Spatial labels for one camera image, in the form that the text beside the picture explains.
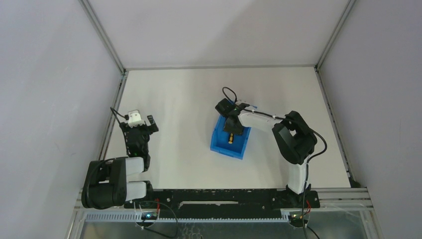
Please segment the black yellow handled screwdriver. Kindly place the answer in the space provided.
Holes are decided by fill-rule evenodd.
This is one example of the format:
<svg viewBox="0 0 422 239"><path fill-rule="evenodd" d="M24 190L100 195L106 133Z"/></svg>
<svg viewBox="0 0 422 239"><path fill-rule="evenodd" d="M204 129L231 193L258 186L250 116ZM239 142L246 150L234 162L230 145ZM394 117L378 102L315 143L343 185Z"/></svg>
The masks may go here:
<svg viewBox="0 0 422 239"><path fill-rule="evenodd" d="M233 144L233 141L234 141L234 134L230 133L229 138L228 138L228 144Z"/></svg>

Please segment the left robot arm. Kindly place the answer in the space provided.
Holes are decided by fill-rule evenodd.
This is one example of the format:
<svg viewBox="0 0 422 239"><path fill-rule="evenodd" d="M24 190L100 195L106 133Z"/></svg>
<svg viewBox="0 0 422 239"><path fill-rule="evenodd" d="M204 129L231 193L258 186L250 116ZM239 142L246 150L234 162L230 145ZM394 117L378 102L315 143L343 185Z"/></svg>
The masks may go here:
<svg viewBox="0 0 422 239"><path fill-rule="evenodd" d="M107 160L94 160L89 163L81 201L84 208L104 210L122 206L136 199L143 207L151 207L156 200L153 191L147 189L146 182L128 186L129 174L146 172L150 166L148 142L150 136L159 131L152 115L144 120L120 122L126 155Z"/></svg>

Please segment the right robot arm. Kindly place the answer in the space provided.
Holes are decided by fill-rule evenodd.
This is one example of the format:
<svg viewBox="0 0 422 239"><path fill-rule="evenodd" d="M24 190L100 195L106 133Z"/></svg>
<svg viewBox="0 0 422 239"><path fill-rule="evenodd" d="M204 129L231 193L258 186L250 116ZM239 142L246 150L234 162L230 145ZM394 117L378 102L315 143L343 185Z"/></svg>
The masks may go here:
<svg viewBox="0 0 422 239"><path fill-rule="evenodd" d="M223 117L222 131L228 134L226 142L229 144L245 135L248 128L274 136L280 154L288 162L288 202L293 207L301 207L308 199L305 192L308 185L306 161L311 158L317 144L316 133L302 116L291 111L282 118L260 112L247 103L236 104L228 99L218 102L215 109Z"/></svg>

